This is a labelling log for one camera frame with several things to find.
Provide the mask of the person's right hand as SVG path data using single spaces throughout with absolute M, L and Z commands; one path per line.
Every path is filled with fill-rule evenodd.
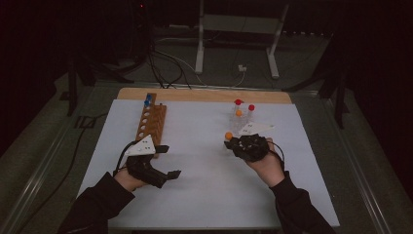
M 274 187 L 284 180 L 284 172 L 273 140 L 268 137 L 267 142 L 270 149 L 267 155 L 260 161 L 247 162 L 246 164 L 258 174 L 268 187 Z

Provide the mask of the person's left hand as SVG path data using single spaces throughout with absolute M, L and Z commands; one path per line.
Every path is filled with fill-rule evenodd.
M 141 188 L 146 185 L 144 181 L 141 181 L 129 174 L 127 169 L 121 169 L 114 175 L 115 180 L 129 192 Z

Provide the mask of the white metal stand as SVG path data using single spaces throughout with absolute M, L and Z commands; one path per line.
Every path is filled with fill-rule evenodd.
M 279 69 L 276 63 L 275 51 L 281 38 L 282 28 L 289 8 L 287 3 L 282 6 L 281 13 L 276 18 L 209 14 L 205 12 L 205 0 L 199 0 L 199 3 L 198 48 L 195 61 L 196 74 L 203 73 L 205 53 L 204 32 L 206 30 L 215 30 L 224 32 L 272 34 L 273 42 L 266 49 L 266 56 L 271 77 L 274 79 L 278 79 L 280 77 Z

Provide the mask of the wooden test tube rack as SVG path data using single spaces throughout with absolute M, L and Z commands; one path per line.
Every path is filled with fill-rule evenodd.
M 145 108 L 143 105 L 140 121 L 135 139 L 138 141 L 136 151 L 138 155 L 156 153 L 155 146 L 161 145 L 164 124 L 166 120 L 167 107 L 162 103 L 156 103 L 157 95 L 153 95 L 150 106 Z

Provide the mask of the clear plastic tube rack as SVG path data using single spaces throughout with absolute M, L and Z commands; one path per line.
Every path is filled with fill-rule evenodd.
M 232 113 L 230 115 L 230 127 L 231 127 L 231 131 L 232 131 L 233 135 L 238 135 L 245 125 L 252 122 L 253 117 L 251 119 L 248 119 L 246 117 L 247 111 L 248 111 L 248 106 L 249 106 L 249 104 L 243 103 L 239 108 L 243 112 L 243 119 L 242 119 L 241 123 L 236 123 L 235 122 L 234 117 L 235 117 L 235 112 L 236 111 L 234 110 L 234 106 L 233 106 Z

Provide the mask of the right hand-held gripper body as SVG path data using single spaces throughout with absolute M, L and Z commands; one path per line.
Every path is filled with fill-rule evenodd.
M 263 159 L 270 149 L 267 139 L 259 134 L 273 128 L 273 125 L 255 122 L 245 125 L 239 133 L 239 136 L 244 136 L 244 140 L 237 142 L 233 149 L 235 156 L 248 162 L 256 162 Z

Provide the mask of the metal floor rail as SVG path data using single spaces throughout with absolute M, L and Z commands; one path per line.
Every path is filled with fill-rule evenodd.
M 350 169 L 353 178 L 357 184 L 358 191 L 366 207 L 369 216 L 373 222 L 377 234 L 393 234 L 388 222 L 383 216 L 383 212 L 378 204 L 376 196 L 372 191 L 367 178 L 359 164 L 355 151 L 353 150 L 346 134 L 338 127 L 334 118 L 334 106 L 331 100 L 321 99 L 324 111 L 328 116 L 330 125 L 333 127 L 335 134 L 338 136 L 342 146 L 344 147 L 346 158 L 350 164 Z
M 0 159 L 0 234 L 16 234 L 42 186 L 61 143 L 93 87 L 83 87 L 71 116 L 53 97 Z

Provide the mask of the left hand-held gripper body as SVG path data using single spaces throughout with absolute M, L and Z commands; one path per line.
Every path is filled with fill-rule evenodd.
M 151 160 L 156 154 L 168 151 L 167 145 L 155 145 L 151 136 L 145 136 L 126 150 L 128 173 L 136 179 L 161 188 L 169 179 L 168 175 L 153 168 Z

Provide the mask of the white table mat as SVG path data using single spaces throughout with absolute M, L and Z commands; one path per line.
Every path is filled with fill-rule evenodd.
M 164 173 L 179 171 L 162 188 L 148 185 L 109 225 L 129 230 L 265 229 L 280 225 L 274 195 L 244 161 L 224 146 L 230 102 L 170 101 L 162 142 L 169 152 L 152 160 Z M 294 184 L 306 189 L 330 225 L 339 223 L 298 110 L 258 103 L 253 119 L 269 125 Z

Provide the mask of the wooden table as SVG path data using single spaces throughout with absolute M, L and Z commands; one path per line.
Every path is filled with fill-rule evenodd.
M 144 99 L 149 93 L 156 94 L 156 100 L 168 101 L 233 102 L 241 99 L 248 103 L 291 104 L 288 93 L 242 90 L 122 88 L 117 99 Z

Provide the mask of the black floor stand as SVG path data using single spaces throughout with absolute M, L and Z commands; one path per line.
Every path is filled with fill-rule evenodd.
M 95 68 L 97 71 L 108 75 L 120 83 L 131 83 L 131 80 L 124 78 L 119 73 L 86 55 L 69 55 L 67 58 L 68 91 L 65 93 L 65 98 L 69 102 L 68 116 L 74 113 L 78 103 L 77 77 L 80 77 L 86 86 L 92 86 L 95 83 L 92 68 Z
M 340 62 L 333 63 L 329 68 L 324 69 L 316 75 L 291 87 L 282 88 L 283 92 L 295 93 L 305 87 L 322 80 L 323 83 L 318 90 L 320 98 L 331 98 L 335 95 L 334 120 L 340 129 L 344 128 L 343 114 L 345 112 L 345 91 L 348 69 Z

